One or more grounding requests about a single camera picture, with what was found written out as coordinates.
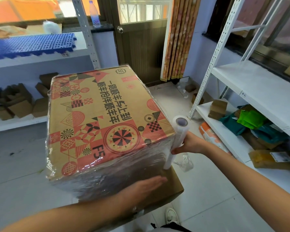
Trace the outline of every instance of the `white tile floor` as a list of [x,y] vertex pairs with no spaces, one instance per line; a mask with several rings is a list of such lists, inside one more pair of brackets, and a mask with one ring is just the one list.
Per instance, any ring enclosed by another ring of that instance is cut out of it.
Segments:
[[[169,119],[187,115],[192,107],[192,94],[185,99],[170,82],[150,90]],[[201,122],[191,122],[190,130],[198,136]],[[45,178],[45,138],[45,123],[0,132],[0,228],[38,211],[76,202]],[[172,203],[114,231],[149,231],[150,223],[162,226],[166,207],[173,207],[182,226],[195,232],[273,231],[209,159],[189,155],[194,163],[191,171],[184,173],[174,164],[185,191]]]

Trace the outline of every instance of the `hand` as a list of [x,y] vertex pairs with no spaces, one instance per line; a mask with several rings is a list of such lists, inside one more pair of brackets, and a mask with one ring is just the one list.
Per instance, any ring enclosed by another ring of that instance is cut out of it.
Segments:
[[205,141],[202,138],[194,135],[192,132],[187,133],[184,144],[181,147],[174,148],[171,153],[173,155],[183,153],[183,152],[191,152],[191,153],[201,153],[205,154],[206,147],[210,145],[209,142]]
[[146,199],[152,191],[167,181],[167,178],[162,176],[156,176],[147,180],[138,181],[120,191],[117,194],[118,200],[121,200],[124,206],[124,211],[132,210],[135,206]]

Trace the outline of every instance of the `door knob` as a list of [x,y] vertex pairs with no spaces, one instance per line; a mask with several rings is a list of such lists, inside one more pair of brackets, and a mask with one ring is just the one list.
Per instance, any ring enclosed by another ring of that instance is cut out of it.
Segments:
[[117,32],[119,32],[119,33],[123,33],[124,30],[123,30],[123,28],[122,28],[121,26],[118,26],[118,27],[117,27]]

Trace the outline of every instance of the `stretch film roll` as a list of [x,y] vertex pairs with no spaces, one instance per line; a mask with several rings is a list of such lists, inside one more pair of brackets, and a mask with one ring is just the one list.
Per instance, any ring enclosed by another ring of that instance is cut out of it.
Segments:
[[[189,119],[185,116],[175,116],[172,121],[172,126],[176,132],[176,136],[172,145],[172,149],[181,146],[185,136],[189,130]],[[172,162],[175,158],[175,155],[169,153],[169,156],[165,162],[163,169],[169,169],[172,165]]]

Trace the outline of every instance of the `white shoe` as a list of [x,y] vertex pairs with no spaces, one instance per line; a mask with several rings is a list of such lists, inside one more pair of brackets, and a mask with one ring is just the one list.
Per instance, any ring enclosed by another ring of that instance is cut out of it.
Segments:
[[165,210],[164,216],[165,216],[165,223],[166,224],[170,224],[171,222],[175,222],[176,224],[180,225],[177,213],[173,208],[167,208]]

